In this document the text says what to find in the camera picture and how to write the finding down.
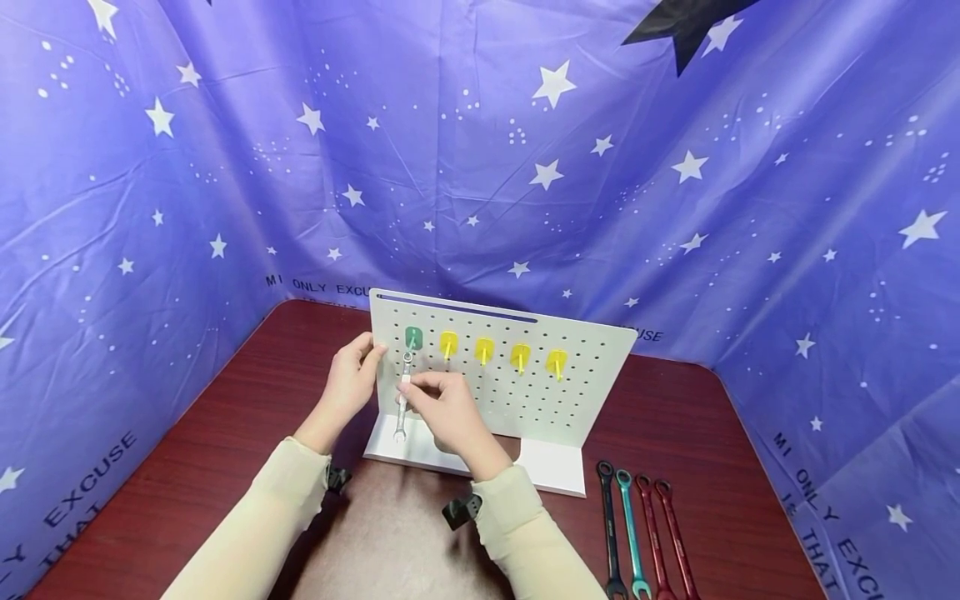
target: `beige sleeve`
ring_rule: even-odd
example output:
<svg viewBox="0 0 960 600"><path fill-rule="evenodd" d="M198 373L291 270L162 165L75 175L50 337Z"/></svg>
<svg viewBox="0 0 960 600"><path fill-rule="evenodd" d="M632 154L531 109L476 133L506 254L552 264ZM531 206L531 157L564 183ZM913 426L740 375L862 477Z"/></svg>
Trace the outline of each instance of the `beige sleeve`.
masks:
<svg viewBox="0 0 960 600"><path fill-rule="evenodd" d="M516 600L605 600L606 594L567 541L523 467L474 483L483 504L480 542L514 589Z"/></svg>
<svg viewBox="0 0 960 600"><path fill-rule="evenodd" d="M320 511L329 466L329 456L293 438L280 442L161 600L266 598L294 541Z"/></svg>

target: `wooden table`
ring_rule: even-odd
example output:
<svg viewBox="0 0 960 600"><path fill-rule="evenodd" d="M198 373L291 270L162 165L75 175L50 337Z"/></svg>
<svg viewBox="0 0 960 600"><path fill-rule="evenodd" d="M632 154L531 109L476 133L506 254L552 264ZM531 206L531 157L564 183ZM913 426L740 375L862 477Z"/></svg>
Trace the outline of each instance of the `wooden table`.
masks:
<svg viewBox="0 0 960 600"><path fill-rule="evenodd" d="M276 443L310 411L333 353L369 326L367 313L346 308L303 301L278 307L30 600L157 599ZM344 497L328 496L271 599L511 598L475 529L451 533L440 515L468 481L361 459L375 416L372 403L368 409L334 452L334 464L350 468L353 480ZM703 598L823 597L723 387L707 370L631 356L584 455L588 498L545 493L543 503L599 581L607 580L607 553L594 466L606 459L671 481ZM634 504L652 582L638 496ZM619 513L618 498L614 506ZM659 507L658 520L665 537ZM621 572L629 586L622 518L619 524ZM666 561L683 598L672 552Z"/></svg>

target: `left hand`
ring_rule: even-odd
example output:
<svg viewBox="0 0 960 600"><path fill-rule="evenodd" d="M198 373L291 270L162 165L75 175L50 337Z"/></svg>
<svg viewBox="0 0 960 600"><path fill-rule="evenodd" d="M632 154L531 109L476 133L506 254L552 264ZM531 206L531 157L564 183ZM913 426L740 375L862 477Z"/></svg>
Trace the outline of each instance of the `left hand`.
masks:
<svg viewBox="0 0 960 600"><path fill-rule="evenodd" d="M294 438L320 454L329 454L340 431L370 400L376 368L386 352L387 347L373 345L369 331L340 348L333 356L320 401Z"/></svg>

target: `purple fabric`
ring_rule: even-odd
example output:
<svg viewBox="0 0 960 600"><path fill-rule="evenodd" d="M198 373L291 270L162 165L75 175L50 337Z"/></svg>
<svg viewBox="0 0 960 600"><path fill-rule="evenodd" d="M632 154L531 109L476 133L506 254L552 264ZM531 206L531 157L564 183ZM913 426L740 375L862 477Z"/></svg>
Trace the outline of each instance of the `purple fabric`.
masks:
<svg viewBox="0 0 960 600"><path fill-rule="evenodd" d="M637 328L723 379L831 599L960 587L955 2L0 17L0 599L271 307L372 286Z"/></svg>

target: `pegboard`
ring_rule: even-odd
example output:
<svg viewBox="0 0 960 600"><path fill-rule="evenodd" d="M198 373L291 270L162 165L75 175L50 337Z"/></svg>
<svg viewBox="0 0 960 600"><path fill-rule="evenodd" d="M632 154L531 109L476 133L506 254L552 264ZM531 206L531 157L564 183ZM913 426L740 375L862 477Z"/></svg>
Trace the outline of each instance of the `pegboard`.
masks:
<svg viewBox="0 0 960 600"><path fill-rule="evenodd" d="M636 341L636 332L625 327L380 289L371 289L370 299L373 337L389 348L377 374L381 414L396 415L404 333L415 326L423 332L423 347L415 352L414 372L463 373L490 430L523 440L582 447ZM445 331L458 342L448 361L440 343ZM494 342L483 367L474 357L479 338ZM517 344L530 347L524 374L510 362ZM566 352L560 380L546 366L555 349Z"/></svg>

